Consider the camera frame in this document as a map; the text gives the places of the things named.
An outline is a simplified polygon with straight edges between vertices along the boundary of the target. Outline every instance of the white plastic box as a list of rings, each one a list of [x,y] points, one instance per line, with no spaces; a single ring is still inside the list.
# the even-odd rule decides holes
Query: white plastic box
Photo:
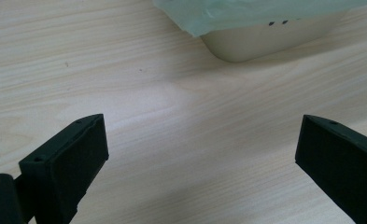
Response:
[[[243,62],[319,38],[345,14],[339,12],[312,19],[270,21],[264,25],[214,31],[201,38],[216,57],[227,62]]]

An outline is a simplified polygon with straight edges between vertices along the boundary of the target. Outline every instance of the green plastic bag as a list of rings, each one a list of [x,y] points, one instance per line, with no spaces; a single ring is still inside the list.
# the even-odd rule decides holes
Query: green plastic bag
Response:
[[[367,0],[153,0],[193,36],[211,31],[327,15],[367,5]]]

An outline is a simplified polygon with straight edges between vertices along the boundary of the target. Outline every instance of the hole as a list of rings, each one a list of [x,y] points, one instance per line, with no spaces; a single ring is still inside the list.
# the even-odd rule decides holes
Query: hole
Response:
[[[34,161],[43,161],[45,159],[46,159],[45,155],[40,155],[40,156],[35,157]]]

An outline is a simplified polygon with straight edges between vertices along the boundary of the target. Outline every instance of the wooden table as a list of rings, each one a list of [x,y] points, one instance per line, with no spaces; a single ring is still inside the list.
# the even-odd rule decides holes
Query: wooden table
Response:
[[[110,159],[72,223],[352,223],[294,153],[303,114],[367,135],[367,7],[225,63],[149,0],[0,1],[0,173],[95,113]]]

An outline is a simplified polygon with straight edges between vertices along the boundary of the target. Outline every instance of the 3d printed part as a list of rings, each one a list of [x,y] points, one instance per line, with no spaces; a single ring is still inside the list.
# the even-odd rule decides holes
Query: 3d printed part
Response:
[[[306,115],[296,162],[356,223],[367,224],[366,136]]]
[[[19,162],[13,180],[0,174],[0,224],[67,224],[108,159],[103,115],[78,119]]]

